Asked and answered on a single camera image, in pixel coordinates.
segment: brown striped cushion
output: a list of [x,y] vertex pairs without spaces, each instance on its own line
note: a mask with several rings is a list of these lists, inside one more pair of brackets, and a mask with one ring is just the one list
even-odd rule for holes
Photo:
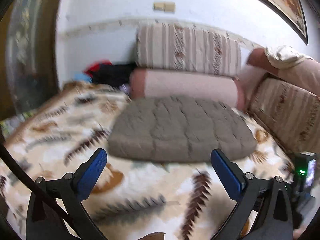
[[236,76],[241,68],[237,41],[218,33],[177,25],[146,25],[138,32],[137,65]]
[[267,78],[249,108],[292,152],[320,154],[320,98],[287,82]]

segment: white cloth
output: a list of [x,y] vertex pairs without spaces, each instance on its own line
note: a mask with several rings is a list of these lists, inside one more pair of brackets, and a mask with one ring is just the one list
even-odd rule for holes
[[271,65],[278,69],[295,67],[305,59],[314,60],[312,57],[303,53],[299,53],[294,48],[287,45],[276,48],[266,47],[264,52]]

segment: blue gripper pad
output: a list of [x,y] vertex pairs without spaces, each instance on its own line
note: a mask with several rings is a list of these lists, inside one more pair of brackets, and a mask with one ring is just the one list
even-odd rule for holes
[[94,185],[101,172],[107,164],[107,153],[104,149],[98,149],[100,152],[97,154],[95,159],[89,165],[87,170],[82,175],[81,179],[76,185],[77,188],[77,198],[79,201],[87,199],[92,191]]
[[241,200],[242,186],[236,178],[232,170],[220,156],[219,152],[213,150],[211,152],[211,165],[217,173],[222,185],[232,200]]

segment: screw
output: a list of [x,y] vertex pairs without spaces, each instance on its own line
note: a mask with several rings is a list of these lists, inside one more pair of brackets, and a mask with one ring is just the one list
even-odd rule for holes
[[253,178],[254,178],[254,175],[253,175],[252,173],[248,172],[248,173],[245,174],[245,177],[246,177],[247,179],[253,179]]
[[71,172],[69,172],[69,173],[67,173],[66,175],[64,175],[63,177],[64,177],[65,179],[71,179],[72,176],[73,176],[73,174],[72,174]]
[[43,180],[42,177],[36,178],[36,183],[40,183]]
[[283,179],[282,179],[280,176],[276,176],[276,181],[278,181],[278,182],[282,182],[282,181],[283,181]]

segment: bed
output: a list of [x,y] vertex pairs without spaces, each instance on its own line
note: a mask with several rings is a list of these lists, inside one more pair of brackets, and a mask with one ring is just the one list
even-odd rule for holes
[[[74,172],[98,148],[107,149],[115,120],[131,99],[108,85],[75,82],[24,122],[5,144],[35,180]],[[236,163],[258,178],[290,180],[292,162],[255,120],[234,110],[257,140],[256,150]],[[0,161],[0,192],[25,239],[30,191]],[[209,239],[236,202],[210,163],[151,163],[108,156],[97,184],[82,202],[108,239],[134,240],[148,234],[168,239]],[[243,234],[256,213],[252,212]]]

